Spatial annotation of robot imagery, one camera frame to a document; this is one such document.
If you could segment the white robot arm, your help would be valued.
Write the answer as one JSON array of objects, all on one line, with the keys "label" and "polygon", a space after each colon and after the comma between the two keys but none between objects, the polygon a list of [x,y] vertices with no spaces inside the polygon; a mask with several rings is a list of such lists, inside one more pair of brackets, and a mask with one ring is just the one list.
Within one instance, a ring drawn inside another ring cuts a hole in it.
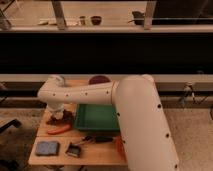
[{"label": "white robot arm", "polygon": [[68,103],[104,104],[116,108],[130,171],[179,171],[179,159],[156,88],[148,74],[119,81],[68,87],[50,76],[37,97],[56,114]]}]

